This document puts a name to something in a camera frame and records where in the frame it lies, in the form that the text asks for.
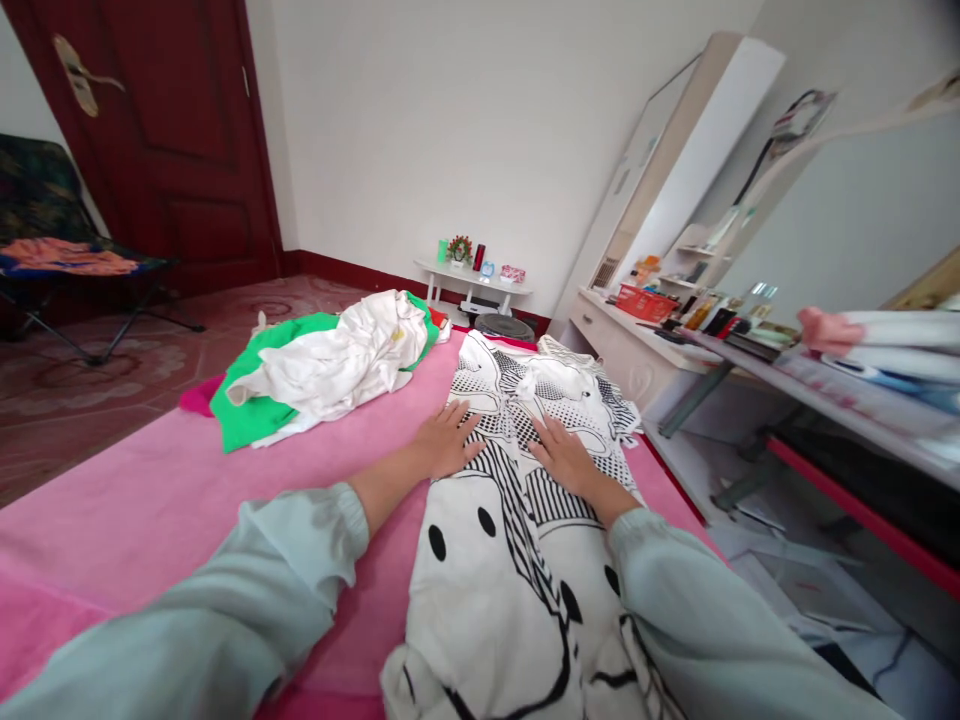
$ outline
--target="floor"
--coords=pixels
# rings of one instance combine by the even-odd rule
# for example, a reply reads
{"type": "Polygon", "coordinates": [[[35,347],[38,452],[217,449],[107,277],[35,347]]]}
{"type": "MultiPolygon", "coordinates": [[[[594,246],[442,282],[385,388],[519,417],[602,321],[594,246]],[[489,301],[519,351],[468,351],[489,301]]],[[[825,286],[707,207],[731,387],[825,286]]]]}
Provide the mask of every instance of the floor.
{"type": "MultiPolygon", "coordinates": [[[[263,311],[268,322],[340,312],[367,293],[299,275],[183,302],[204,333],[140,318],[110,362],[88,368],[49,333],[0,343],[0,507],[113,445],[230,365],[263,311]]],[[[105,317],[64,328],[89,351],[119,327],[105,317]]]]}

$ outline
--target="person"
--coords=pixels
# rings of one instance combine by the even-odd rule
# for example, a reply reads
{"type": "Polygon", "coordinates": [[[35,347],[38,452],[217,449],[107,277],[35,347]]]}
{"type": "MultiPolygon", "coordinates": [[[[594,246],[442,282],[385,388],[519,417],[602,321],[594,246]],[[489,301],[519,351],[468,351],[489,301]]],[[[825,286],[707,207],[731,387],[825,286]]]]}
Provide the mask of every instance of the person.
{"type": "MultiPolygon", "coordinates": [[[[424,478],[483,450],[451,403],[406,447],[330,488],[247,502],[210,561],[141,612],[58,650],[0,718],[252,717],[334,622],[370,538],[424,478]]],[[[603,475],[552,418],[530,450],[608,529],[622,602],[690,718],[894,718],[797,638],[699,540],[603,475]]],[[[445,480],[456,482],[456,478],[445,480]]],[[[643,717],[638,708],[638,717],[643,717]]]]}

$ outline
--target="mirror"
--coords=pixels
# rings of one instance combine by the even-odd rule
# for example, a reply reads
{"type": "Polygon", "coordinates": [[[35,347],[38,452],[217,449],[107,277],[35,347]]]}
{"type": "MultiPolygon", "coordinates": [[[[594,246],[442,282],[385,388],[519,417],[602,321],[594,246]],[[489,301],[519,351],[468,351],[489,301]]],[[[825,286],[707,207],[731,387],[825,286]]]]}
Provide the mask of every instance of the mirror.
{"type": "Polygon", "coordinates": [[[711,278],[731,295],[756,282],[776,285],[769,321],[799,328],[797,312],[807,305],[876,309],[960,243],[956,103],[782,162],[788,166],[773,168],[752,219],[732,239],[734,259],[711,278]]]}

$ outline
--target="dark red wooden door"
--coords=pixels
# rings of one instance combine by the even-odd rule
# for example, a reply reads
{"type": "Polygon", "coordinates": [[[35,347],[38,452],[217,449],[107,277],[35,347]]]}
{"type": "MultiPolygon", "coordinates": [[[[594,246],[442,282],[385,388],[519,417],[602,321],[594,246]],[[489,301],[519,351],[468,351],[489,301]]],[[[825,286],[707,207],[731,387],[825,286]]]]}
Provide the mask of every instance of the dark red wooden door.
{"type": "MultiPolygon", "coordinates": [[[[75,152],[113,238],[181,265],[171,284],[195,294],[277,277],[274,225],[261,163],[235,0],[17,0],[18,31],[64,125],[78,125],[75,152]],[[85,113],[53,50],[61,35],[93,75],[97,117],[85,113]],[[91,156],[95,167],[91,166],[91,156]]],[[[68,142],[71,133],[64,128],[68,142]]]]}

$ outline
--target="bed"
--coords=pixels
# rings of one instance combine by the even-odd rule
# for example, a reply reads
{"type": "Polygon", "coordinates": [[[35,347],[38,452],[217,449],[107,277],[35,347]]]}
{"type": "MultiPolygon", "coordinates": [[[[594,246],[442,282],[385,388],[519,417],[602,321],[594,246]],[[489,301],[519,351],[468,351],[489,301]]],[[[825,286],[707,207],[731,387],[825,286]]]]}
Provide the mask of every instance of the bed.
{"type": "MultiPolygon", "coordinates": [[[[332,485],[412,439],[446,400],[464,337],[435,347],[402,391],[276,446],[224,455],[215,420],[173,410],[0,510],[0,701],[78,632],[203,564],[243,501],[332,485]]],[[[626,456],[648,506],[719,554],[647,446],[626,456]]],[[[426,495],[423,483],[374,538],[334,629],[261,717],[383,717],[378,678],[403,639],[426,495]]]]}

